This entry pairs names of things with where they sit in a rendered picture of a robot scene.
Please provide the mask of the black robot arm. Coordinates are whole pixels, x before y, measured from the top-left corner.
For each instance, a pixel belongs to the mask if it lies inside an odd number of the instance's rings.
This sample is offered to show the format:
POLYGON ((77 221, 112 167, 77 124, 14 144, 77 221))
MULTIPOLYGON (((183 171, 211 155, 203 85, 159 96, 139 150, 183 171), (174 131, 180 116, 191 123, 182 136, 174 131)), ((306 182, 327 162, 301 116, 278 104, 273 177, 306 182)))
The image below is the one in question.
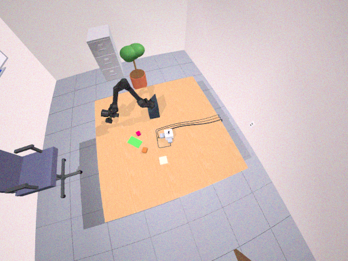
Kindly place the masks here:
POLYGON ((155 106, 154 101, 151 102, 149 101, 147 98, 142 99, 141 97, 139 97, 139 95, 131 88, 129 82, 127 81, 126 78, 122 78, 114 87, 113 87, 113 102, 112 102, 112 106, 110 108, 108 108, 108 110, 104 110, 102 109, 101 111, 101 116, 103 117, 111 117, 111 118, 115 118, 115 117, 119 117, 119 113, 118 112, 118 92, 122 91, 122 90, 127 90, 129 91, 129 93, 134 96, 134 98, 137 100, 137 104, 141 107, 141 108, 150 108, 152 109, 155 106), (112 111, 111 111, 112 110, 112 111))

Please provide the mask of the green rectangular block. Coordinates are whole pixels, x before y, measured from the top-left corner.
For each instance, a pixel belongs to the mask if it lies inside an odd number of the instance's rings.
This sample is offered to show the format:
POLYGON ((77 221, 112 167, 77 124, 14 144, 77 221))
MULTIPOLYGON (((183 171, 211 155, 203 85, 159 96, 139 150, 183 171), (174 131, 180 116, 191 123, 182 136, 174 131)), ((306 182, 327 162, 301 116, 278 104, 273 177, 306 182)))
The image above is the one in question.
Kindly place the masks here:
POLYGON ((139 149, 139 147, 141 146, 141 144, 142 144, 143 142, 142 142, 141 140, 136 139, 136 138, 134 138, 133 136, 131 136, 131 137, 129 138, 128 143, 129 143, 130 145, 132 145, 132 146, 134 146, 134 147, 136 147, 136 148, 139 149))

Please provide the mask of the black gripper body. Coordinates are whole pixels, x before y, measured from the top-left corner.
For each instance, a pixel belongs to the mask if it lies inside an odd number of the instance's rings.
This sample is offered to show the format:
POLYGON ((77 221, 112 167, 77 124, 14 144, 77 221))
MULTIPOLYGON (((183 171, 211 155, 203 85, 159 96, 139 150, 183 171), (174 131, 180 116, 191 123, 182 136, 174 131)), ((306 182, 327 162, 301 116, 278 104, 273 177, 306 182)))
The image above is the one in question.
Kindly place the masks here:
POLYGON ((112 120, 112 118, 109 116, 109 119, 106 119, 105 122, 106 122, 106 123, 112 123, 113 120, 112 120))

